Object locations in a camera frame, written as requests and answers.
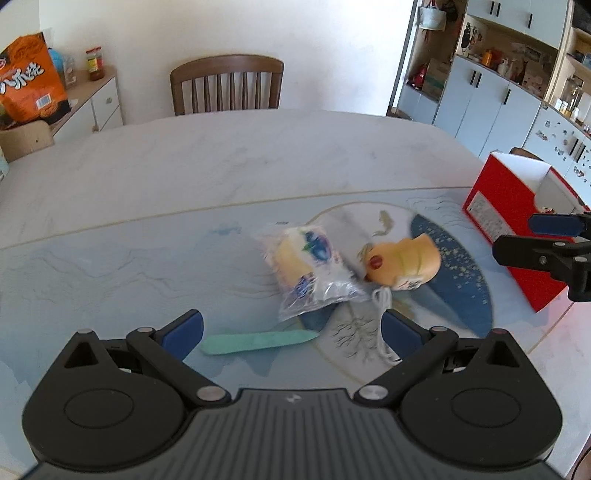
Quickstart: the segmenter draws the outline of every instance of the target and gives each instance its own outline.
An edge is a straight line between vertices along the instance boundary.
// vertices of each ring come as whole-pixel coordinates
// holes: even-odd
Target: table
[[[253,232],[269,221],[324,222],[345,211],[373,219],[370,231],[382,211],[402,223],[412,212],[465,247],[490,290],[494,325],[514,333],[563,409],[551,463],[566,473],[591,432],[591,412],[581,407],[590,389],[571,381],[591,368],[587,309],[562,294],[534,314],[494,263],[460,210],[481,168],[431,126],[283,110],[128,126],[12,163],[0,188],[0,478],[33,461],[19,412],[74,330],[120,337],[193,307],[207,332],[277,328],[277,289]],[[448,300],[398,299],[424,325],[473,331]],[[347,308],[331,318],[342,322],[336,327],[374,321],[372,306]],[[245,385],[352,390],[387,368],[371,348],[345,351],[354,354],[348,363],[335,357],[334,326],[314,345],[214,359],[195,350],[186,362],[232,393]]]

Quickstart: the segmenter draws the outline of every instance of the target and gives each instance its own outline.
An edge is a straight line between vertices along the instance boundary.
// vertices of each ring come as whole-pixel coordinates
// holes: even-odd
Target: white string
[[[382,337],[382,317],[386,310],[392,308],[392,290],[389,287],[378,288],[371,294],[371,299],[379,309],[378,334],[376,337],[378,353],[386,363],[396,365],[402,359],[384,342],[384,337]]]

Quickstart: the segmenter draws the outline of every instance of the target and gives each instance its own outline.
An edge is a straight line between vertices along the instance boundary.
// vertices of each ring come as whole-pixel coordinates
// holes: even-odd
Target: chair backrest
[[[0,132],[0,148],[9,162],[52,145],[53,135],[43,120]]]
[[[229,75],[229,109],[237,110],[236,85],[234,74],[241,74],[242,82],[242,110],[248,109],[248,76],[256,73],[255,109],[261,108],[261,73],[271,73],[271,88],[269,93],[269,108],[279,107],[281,81],[283,79],[283,62],[271,57],[260,55],[221,55],[193,60],[174,69],[170,74],[170,85],[173,91],[173,106],[175,115],[185,114],[183,98],[183,82],[191,82],[191,104],[193,113],[199,113],[197,104],[197,79],[203,78],[203,103],[206,112],[212,111],[209,94],[209,77],[216,77],[217,111],[224,110],[222,75]]]

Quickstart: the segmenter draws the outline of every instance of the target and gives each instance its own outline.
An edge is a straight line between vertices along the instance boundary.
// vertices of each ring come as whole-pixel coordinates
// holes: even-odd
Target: printed label
[[[49,105],[51,103],[51,96],[49,94],[39,98],[37,103],[37,110],[41,110],[43,107]]]
[[[481,192],[476,192],[467,210],[491,241],[494,242],[501,235],[515,235],[509,224]]]

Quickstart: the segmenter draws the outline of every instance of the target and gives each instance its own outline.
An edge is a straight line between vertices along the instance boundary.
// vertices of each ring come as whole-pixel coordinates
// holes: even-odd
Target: red box
[[[501,235],[543,238],[534,235],[527,224],[534,213],[582,213],[589,208],[549,164],[533,158],[492,153],[463,210],[492,244]],[[550,278],[548,272],[511,267],[509,271],[536,312],[566,287]]]

